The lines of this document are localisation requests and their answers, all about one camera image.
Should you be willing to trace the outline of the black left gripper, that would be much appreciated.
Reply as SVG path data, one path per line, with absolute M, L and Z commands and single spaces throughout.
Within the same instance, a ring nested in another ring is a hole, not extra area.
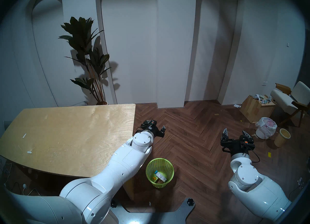
M 156 126 L 156 124 L 148 124 L 148 120 L 145 120 L 140 128 L 143 131 L 147 131 L 149 133 L 151 133 L 153 135 L 153 137 L 161 137 L 163 138 L 165 135 L 165 131 L 166 131 L 166 127 L 163 125 L 163 127 L 161 128 L 161 130 L 159 130 Z

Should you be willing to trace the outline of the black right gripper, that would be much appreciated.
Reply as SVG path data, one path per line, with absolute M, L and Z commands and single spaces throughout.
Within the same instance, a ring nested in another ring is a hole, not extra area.
M 242 136 L 239 139 L 230 139 L 228 137 L 228 130 L 225 128 L 222 133 L 220 145 L 223 147 L 222 151 L 230 153 L 231 156 L 235 154 L 249 154 L 249 150 L 254 150 L 254 140 L 251 135 L 242 130 Z

